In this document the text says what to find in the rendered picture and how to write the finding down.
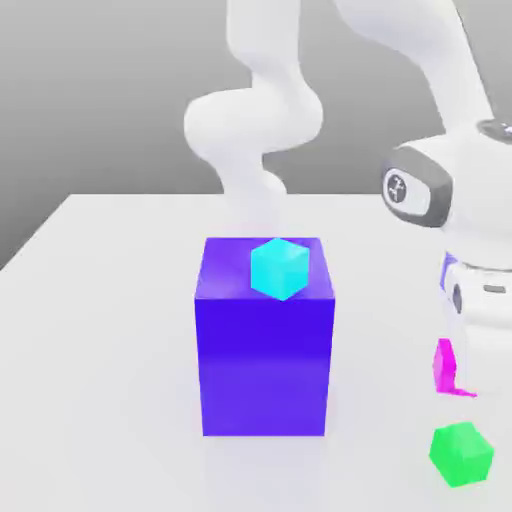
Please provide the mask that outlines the small cyan cube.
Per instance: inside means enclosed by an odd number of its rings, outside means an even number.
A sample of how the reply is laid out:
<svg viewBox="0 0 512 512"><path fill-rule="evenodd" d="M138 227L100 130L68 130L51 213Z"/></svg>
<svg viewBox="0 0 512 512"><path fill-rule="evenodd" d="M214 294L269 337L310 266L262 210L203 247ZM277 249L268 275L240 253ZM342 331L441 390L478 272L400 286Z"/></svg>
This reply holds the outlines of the small cyan cube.
<svg viewBox="0 0 512 512"><path fill-rule="evenodd" d="M251 250L251 288L286 301L308 286L309 264L309 248L273 238Z"/></svg>

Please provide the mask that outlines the small green cube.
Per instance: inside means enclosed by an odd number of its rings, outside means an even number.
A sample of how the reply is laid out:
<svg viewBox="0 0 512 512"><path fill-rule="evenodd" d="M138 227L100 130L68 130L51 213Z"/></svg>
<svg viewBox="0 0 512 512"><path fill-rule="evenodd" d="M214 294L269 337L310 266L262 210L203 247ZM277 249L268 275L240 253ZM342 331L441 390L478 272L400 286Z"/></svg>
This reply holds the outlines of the small green cube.
<svg viewBox="0 0 512 512"><path fill-rule="evenodd" d="M494 447L472 422L454 423L434 431L429 458L451 488L485 481L493 457Z"/></svg>

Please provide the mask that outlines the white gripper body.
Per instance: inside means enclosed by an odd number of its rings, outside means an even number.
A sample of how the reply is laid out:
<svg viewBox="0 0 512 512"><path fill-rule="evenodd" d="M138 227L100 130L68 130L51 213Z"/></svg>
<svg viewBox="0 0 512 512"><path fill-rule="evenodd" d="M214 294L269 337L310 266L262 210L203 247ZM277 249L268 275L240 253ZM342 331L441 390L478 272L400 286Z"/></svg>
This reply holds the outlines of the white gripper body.
<svg viewBox="0 0 512 512"><path fill-rule="evenodd" d="M456 383L467 391L512 389L512 324L453 322Z"/></svg>

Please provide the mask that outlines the small magenta cube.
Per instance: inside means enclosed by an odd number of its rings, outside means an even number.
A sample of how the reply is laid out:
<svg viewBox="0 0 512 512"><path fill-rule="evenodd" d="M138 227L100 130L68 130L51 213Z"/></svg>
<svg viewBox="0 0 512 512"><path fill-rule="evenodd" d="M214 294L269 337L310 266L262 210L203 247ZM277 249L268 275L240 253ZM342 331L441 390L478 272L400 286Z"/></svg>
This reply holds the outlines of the small magenta cube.
<svg viewBox="0 0 512 512"><path fill-rule="evenodd" d="M456 385L457 363L451 340L440 338L432 363L433 378L436 391L441 394L463 397L477 397L472 393Z"/></svg>

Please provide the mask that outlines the large purple box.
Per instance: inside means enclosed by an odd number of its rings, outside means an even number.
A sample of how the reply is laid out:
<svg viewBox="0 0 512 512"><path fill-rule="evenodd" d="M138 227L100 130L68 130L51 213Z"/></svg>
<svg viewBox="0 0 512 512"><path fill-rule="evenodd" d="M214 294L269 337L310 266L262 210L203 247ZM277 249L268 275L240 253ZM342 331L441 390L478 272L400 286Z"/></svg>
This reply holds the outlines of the large purple box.
<svg viewBox="0 0 512 512"><path fill-rule="evenodd" d="M206 436L325 433L335 294L322 243L308 249L308 284L285 301L252 289L263 238L209 237L194 297Z"/></svg>

